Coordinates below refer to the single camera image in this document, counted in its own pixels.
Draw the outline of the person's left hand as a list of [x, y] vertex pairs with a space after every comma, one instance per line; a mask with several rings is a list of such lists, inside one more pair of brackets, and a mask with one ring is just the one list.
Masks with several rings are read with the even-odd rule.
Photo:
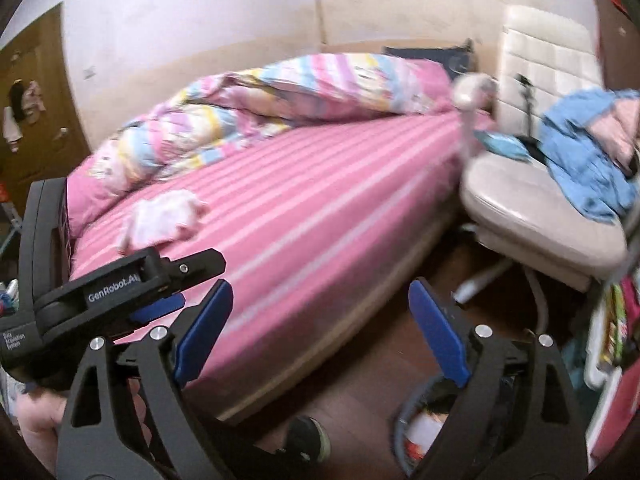
[[55, 474], [58, 455], [58, 428], [66, 408], [68, 393], [43, 387], [20, 393], [16, 418], [22, 437], [42, 466]]

